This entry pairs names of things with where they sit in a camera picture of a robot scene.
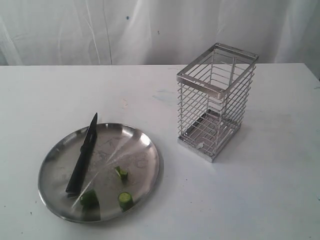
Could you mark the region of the small green cut slice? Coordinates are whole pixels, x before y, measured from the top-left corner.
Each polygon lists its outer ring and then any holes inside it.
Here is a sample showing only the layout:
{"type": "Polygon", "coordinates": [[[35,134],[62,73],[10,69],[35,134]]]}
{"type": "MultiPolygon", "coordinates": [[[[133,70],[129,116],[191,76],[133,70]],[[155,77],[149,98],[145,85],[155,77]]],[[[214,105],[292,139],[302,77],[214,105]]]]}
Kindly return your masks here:
{"type": "Polygon", "coordinates": [[[120,166],[116,166],[115,171],[122,181],[126,181],[128,179],[129,173],[126,170],[123,170],[120,166]]]}

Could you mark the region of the green vegetable piece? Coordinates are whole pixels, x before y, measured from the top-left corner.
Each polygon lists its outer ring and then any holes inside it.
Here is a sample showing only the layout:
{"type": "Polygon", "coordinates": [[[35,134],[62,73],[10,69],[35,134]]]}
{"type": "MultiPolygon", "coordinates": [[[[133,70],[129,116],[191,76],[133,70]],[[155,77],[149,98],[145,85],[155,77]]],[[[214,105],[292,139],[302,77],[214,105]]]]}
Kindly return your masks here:
{"type": "Polygon", "coordinates": [[[86,208],[97,206],[99,204],[99,200],[96,191],[94,189],[91,189],[84,192],[80,196],[80,204],[86,208]]]}

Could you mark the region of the black handled knife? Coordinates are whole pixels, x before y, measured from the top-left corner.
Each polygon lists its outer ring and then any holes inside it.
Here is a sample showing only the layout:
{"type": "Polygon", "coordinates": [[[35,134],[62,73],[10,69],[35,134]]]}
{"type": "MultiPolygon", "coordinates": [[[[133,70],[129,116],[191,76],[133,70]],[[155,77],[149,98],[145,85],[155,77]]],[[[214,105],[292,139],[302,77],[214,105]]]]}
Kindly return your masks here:
{"type": "Polygon", "coordinates": [[[69,179],[65,192],[68,196],[78,196],[81,192],[86,172],[90,163],[91,155],[97,139],[97,121],[98,113],[96,112],[88,129],[82,146],[80,155],[69,179]]]}

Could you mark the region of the white backdrop curtain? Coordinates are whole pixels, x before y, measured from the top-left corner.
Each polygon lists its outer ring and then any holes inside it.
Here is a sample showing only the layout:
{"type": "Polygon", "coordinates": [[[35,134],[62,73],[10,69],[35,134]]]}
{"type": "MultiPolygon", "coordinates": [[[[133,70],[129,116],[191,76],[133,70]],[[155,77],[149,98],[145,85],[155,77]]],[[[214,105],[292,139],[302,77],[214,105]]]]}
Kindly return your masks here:
{"type": "Polygon", "coordinates": [[[188,64],[215,43],[262,63],[319,59],[317,0],[3,0],[8,65],[188,64]]]}

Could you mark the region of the round stainless steel plate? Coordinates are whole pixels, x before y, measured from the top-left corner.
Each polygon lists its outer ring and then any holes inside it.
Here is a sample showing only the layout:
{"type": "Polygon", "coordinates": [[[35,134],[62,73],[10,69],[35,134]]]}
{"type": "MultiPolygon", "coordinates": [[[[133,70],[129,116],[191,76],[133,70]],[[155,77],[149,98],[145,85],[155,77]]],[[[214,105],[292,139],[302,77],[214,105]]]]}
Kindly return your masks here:
{"type": "Polygon", "coordinates": [[[80,156],[87,129],[61,139],[47,154],[38,175],[38,192],[44,205],[56,216],[74,223],[104,222],[132,211],[154,189],[161,158],[151,139],[141,130],[120,123],[99,123],[97,140],[81,193],[94,189],[99,204],[84,208],[78,196],[68,196],[66,187],[80,156]],[[115,167],[128,172],[122,181],[115,167]],[[128,192],[133,206],[122,210],[118,196],[128,192]]]}

